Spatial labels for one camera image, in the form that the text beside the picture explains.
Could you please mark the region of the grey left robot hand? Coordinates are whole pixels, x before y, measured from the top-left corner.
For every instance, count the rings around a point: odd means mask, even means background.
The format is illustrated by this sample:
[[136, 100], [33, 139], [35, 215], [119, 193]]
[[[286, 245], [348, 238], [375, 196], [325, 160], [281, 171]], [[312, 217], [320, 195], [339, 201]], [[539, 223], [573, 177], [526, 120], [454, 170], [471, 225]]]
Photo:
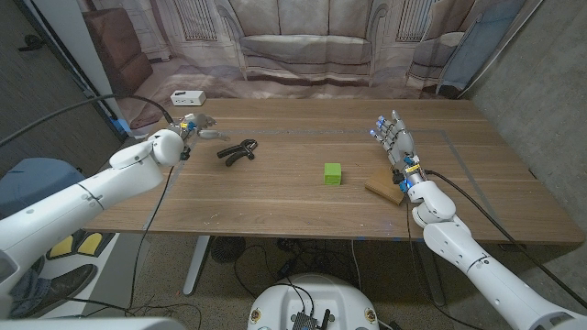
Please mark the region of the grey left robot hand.
[[189, 139], [192, 136], [197, 136], [204, 140], [220, 139], [229, 141], [230, 137], [227, 134], [212, 129], [212, 126], [215, 124], [215, 119], [209, 115], [185, 115], [180, 123], [181, 137], [183, 139]]

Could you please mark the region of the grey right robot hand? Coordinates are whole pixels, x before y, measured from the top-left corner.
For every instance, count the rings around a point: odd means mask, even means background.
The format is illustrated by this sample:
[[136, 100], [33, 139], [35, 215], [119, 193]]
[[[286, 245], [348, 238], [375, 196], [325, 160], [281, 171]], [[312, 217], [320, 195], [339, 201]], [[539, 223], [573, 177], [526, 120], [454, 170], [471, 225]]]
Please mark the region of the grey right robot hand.
[[413, 137], [395, 110], [391, 112], [390, 118], [383, 115], [378, 117], [376, 128], [371, 130], [371, 136], [386, 151], [391, 163], [393, 183], [397, 184], [403, 193], [407, 193], [413, 186], [425, 180]]

